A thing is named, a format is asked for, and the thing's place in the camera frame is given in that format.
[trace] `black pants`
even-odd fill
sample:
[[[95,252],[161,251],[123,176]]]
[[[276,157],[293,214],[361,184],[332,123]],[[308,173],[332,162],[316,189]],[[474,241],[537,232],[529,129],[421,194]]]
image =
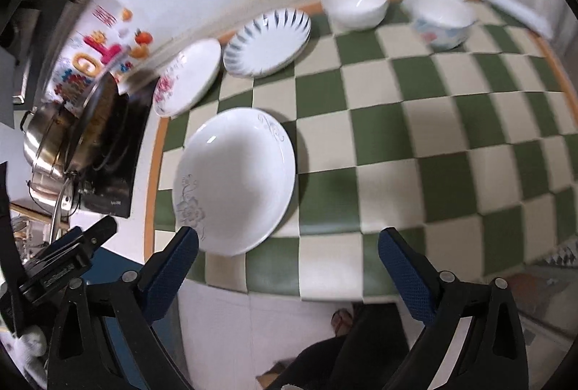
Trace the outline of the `black pants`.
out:
[[[309,346],[267,390],[381,390],[408,352],[397,306],[364,305],[349,334]]]

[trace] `bolt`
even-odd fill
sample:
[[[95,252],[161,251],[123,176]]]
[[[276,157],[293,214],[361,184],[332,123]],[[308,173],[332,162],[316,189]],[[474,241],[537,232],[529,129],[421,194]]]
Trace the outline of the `bolt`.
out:
[[[454,282],[456,280],[454,273],[451,273],[449,271],[442,271],[441,273],[439,273],[439,278],[443,280],[443,282]]]
[[[126,271],[122,274],[122,281],[123,282],[132,282],[133,280],[137,279],[139,273],[136,271]]]
[[[494,283],[500,289],[505,289],[508,287],[508,283],[506,282],[506,280],[502,279],[501,277],[496,277]]]
[[[74,277],[68,282],[68,287],[71,289],[78,289],[80,286],[82,286],[82,279],[79,277]]]

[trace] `checkered tablecloth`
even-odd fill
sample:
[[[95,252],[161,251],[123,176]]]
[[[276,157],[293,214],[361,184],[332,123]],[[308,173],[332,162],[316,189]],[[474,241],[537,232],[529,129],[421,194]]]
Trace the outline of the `checkered tablecloth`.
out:
[[[465,45],[432,50],[399,4],[376,30],[311,17],[299,59],[263,79],[220,76],[170,121],[155,248],[174,235],[171,188],[184,141],[235,107],[277,118],[297,159],[293,200],[247,254],[200,253],[189,278],[242,292],[372,300],[395,294],[377,253],[395,226],[437,269],[475,280],[576,233],[578,134],[528,31],[485,4]]]

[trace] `plate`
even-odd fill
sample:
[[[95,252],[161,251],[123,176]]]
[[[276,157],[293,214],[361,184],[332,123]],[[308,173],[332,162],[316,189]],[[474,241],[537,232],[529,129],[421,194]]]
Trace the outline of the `plate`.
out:
[[[293,8],[273,10],[248,22],[231,38],[223,64],[235,76],[265,77],[294,60],[310,33],[307,13]]]
[[[194,228],[209,253],[245,253],[281,221],[295,173],[293,146],[275,118],[253,108],[219,113],[185,143],[172,192],[177,228]]]
[[[201,39],[178,53],[163,70],[152,97],[154,112],[172,117],[190,110],[219,73],[221,44]]]

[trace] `plate rim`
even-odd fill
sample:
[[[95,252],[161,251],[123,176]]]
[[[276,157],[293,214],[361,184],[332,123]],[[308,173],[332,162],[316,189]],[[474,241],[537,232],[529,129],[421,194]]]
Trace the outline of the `plate rim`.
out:
[[[295,155],[295,149],[293,147],[293,143],[291,142],[291,139],[289,137],[289,135],[287,134],[287,131],[285,131],[285,128],[281,125],[281,122],[279,122],[274,116],[272,116],[271,114],[267,113],[266,111],[263,110],[259,110],[257,108],[247,108],[247,107],[239,107],[239,108],[230,108],[230,110],[226,110],[223,111],[221,113],[216,114],[215,116],[211,117],[209,120],[207,120],[206,122],[204,122],[193,134],[191,134],[185,141],[183,144],[183,156],[181,156],[181,159],[178,162],[178,166],[175,170],[175,176],[174,176],[174,180],[173,180],[173,186],[172,186],[172,193],[171,193],[171,201],[172,201],[172,209],[173,209],[173,213],[174,213],[174,221],[175,221],[175,228],[178,225],[178,221],[177,221],[177,213],[176,213],[176,194],[178,192],[178,190],[175,190],[175,184],[176,182],[180,179],[180,176],[178,176],[178,173],[180,171],[181,168],[181,163],[183,163],[184,160],[184,154],[186,153],[187,147],[190,145],[190,141],[193,139],[193,137],[197,136],[207,125],[207,123],[211,120],[214,120],[216,117],[221,117],[220,115],[224,115],[227,113],[233,113],[233,112],[239,112],[239,111],[243,111],[243,112],[247,112],[250,111],[252,113],[255,113],[256,115],[264,115],[266,118],[268,119],[272,119],[272,121],[277,125],[277,128],[279,129],[279,132],[285,137],[285,139],[287,140],[287,144],[285,146],[287,146],[288,148],[288,152],[287,154],[290,154],[291,157],[290,159],[288,159],[288,162],[290,162],[290,167],[288,167],[288,171],[286,171],[286,173],[289,173],[289,178],[287,180],[287,185],[291,184],[291,189],[287,190],[287,196],[286,199],[283,198],[281,199],[282,202],[280,203],[281,206],[283,206],[282,209],[280,209],[280,213],[275,217],[275,222],[272,223],[272,227],[268,228],[267,231],[262,234],[261,236],[259,236],[258,240],[256,240],[255,242],[253,242],[250,246],[243,248],[243,249],[239,249],[236,250],[234,253],[222,253],[222,252],[212,252],[212,251],[208,251],[206,249],[201,248],[201,243],[200,243],[200,239],[199,239],[199,249],[201,249],[202,251],[206,252],[206,253],[210,253],[210,254],[218,254],[220,256],[226,256],[226,257],[231,257],[231,256],[237,256],[238,254],[244,254],[247,253],[248,251],[251,251],[253,248],[256,248],[257,246],[259,246],[261,243],[263,243],[265,240],[267,240],[271,234],[275,231],[275,229],[279,226],[279,224],[281,223],[283,217],[285,216],[285,213],[287,212],[287,209],[291,203],[291,198],[293,197],[294,191],[295,191],[295,185],[296,185],[296,178],[297,178],[297,161],[296,161],[296,155]]]
[[[248,74],[241,74],[241,73],[233,73],[231,72],[228,68],[227,65],[225,63],[225,52],[226,50],[230,47],[230,43],[231,41],[236,38],[239,33],[241,33],[241,31],[243,31],[247,26],[252,25],[253,22],[258,19],[258,18],[262,18],[266,15],[269,15],[271,13],[274,12],[284,12],[285,10],[295,10],[297,12],[301,12],[303,13],[309,20],[309,29],[307,30],[307,36],[304,39],[303,44],[299,47],[299,49],[292,54],[290,57],[288,57],[288,59],[284,60],[283,62],[277,64],[276,66],[273,66],[267,70],[265,70],[264,72],[252,72],[252,73],[248,73]],[[239,27],[239,30],[236,31],[236,33],[231,37],[231,39],[229,40],[229,42],[227,43],[227,45],[225,46],[225,48],[223,49],[223,56],[222,56],[222,61],[223,61],[223,67],[225,68],[225,70],[227,71],[227,73],[230,74],[230,76],[232,77],[236,77],[236,78],[252,78],[252,79],[258,79],[258,78],[263,78],[263,77],[267,77],[270,76],[271,74],[275,73],[276,71],[284,68],[286,65],[288,65],[289,63],[293,62],[297,57],[299,57],[299,55],[303,52],[303,50],[305,49],[305,46],[307,45],[307,43],[309,42],[309,38],[311,37],[311,17],[310,15],[304,11],[304,10],[300,10],[299,8],[293,8],[293,7],[285,7],[285,8],[274,8],[272,10],[269,10],[268,12],[262,13],[261,15],[256,16],[255,18],[253,18],[252,20],[248,21],[247,23],[245,23],[242,27]]]
[[[195,44],[198,44],[199,42],[203,42],[203,41],[208,41],[208,42],[216,42],[219,45],[220,48],[220,54],[218,59],[216,59],[215,62],[215,66],[211,72],[211,75],[209,76],[209,78],[206,80],[205,84],[199,89],[199,91],[195,94],[195,96],[193,96],[189,102],[187,102],[187,104],[184,105],[184,107],[179,108],[178,110],[175,111],[171,111],[171,112],[163,112],[162,114],[159,112],[158,109],[158,103],[154,102],[154,97],[152,99],[152,109],[155,112],[155,114],[159,117],[175,117],[175,116],[180,116],[181,114],[183,114],[186,111],[189,111],[193,106],[195,106],[204,96],[204,94],[207,92],[207,90],[209,90],[211,88],[211,86],[213,85],[213,83],[215,82],[215,79],[217,77],[217,75],[219,74],[219,70],[221,70],[221,62],[222,62],[222,57],[223,57],[223,48],[221,46],[221,43],[219,42],[218,39],[216,38],[203,38],[203,39],[197,39],[194,43],[190,44],[189,46],[185,47],[184,49],[181,49],[176,56],[174,56],[171,61],[164,66],[163,70],[161,72],[158,72],[159,77],[163,76],[163,73],[165,72],[165,70],[167,69],[167,67],[169,67],[175,59],[177,59],[178,55],[181,52],[184,52],[186,50],[189,50],[191,47],[193,47]],[[154,87],[154,92],[152,92],[152,94],[154,95],[157,91],[157,86],[158,86],[158,82]]]

